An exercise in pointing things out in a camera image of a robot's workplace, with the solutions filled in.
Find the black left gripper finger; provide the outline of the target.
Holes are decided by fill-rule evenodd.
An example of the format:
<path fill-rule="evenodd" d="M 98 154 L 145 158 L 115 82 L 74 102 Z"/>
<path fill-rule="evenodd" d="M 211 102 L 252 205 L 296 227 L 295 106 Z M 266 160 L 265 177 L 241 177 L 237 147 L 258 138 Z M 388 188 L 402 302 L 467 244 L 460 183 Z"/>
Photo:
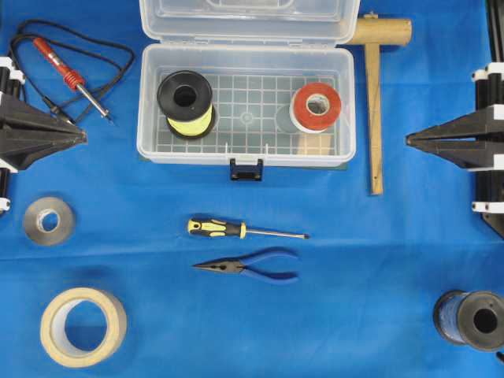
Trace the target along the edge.
<path fill-rule="evenodd" d="M 13 97 L 1 97 L 1 122 L 31 131 L 60 132 L 87 140 L 86 132 L 74 124 L 60 120 Z"/>
<path fill-rule="evenodd" d="M 10 172 L 19 172 L 27 169 L 39 159 L 86 142 L 85 135 L 63 137 L 59 140 L 20 139 L 2 136 L 1 167 Z"/>

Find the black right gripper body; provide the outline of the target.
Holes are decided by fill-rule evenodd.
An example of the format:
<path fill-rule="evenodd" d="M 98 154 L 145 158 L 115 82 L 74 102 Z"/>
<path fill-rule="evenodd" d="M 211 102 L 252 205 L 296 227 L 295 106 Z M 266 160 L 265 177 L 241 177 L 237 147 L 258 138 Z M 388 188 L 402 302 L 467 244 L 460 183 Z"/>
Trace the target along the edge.
<path fill-rule="evenodd" d="M 503 213 L 503 63 L 490 63 L 472 75 L 476 110 L 486 110 L 494 131 L 477 137 L 487 143 L 490 162 L 476 170 L 475 212 Z"/>

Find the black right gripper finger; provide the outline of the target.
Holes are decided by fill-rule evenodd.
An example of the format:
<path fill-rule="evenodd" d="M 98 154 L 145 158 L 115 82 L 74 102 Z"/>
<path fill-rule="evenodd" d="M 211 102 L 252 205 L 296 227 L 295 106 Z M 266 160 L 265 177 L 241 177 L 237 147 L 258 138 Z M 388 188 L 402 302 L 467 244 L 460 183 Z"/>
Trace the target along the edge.
<path fill-rule="evenodd" d="M 426 128 L 420 132 L 407 135 L 407 143 L 419 141 L 464 139 L 482 135 L 490 135 L 494 132 L 495 108 L 488 106 L 473 113 L 450 120 L 444 124 Z"/>
<path fill-rule="evenodd" d="M 406 145 L 434 154 L 462 169 L 489 169 L 494 166 L 494 142 L 407 138 Z"/>

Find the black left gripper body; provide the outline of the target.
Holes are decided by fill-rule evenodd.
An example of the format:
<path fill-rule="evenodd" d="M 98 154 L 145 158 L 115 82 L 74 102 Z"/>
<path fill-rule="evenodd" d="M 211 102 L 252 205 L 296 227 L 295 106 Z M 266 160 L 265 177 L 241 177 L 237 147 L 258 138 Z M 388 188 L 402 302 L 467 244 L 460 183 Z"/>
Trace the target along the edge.
<path fill-rule="evenodd" d="M 20 99 L 24 89 L 25 75 L 17 69 L 11 57 L 1 57 L 1 132 L 11 129 L 9 117 L 13 115 L 14 100 Z M 10 210 L 8 196 L 9 180 L 12 174 L 18 173 L 18 168 L 1 151 L 1 214 Z"/>

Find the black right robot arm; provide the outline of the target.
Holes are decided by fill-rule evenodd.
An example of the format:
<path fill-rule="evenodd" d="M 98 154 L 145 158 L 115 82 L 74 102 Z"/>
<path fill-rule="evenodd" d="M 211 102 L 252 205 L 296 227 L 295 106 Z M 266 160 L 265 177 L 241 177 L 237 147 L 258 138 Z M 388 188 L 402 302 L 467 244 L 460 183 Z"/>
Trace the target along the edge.
<path fill-rule="evenodd" d="M 406 144 L 476 173 L 472 210 L 503 215 L 503 2 L 486 1 L 492 62 L 472 74 L 476 110 L 406 137 Z"/>

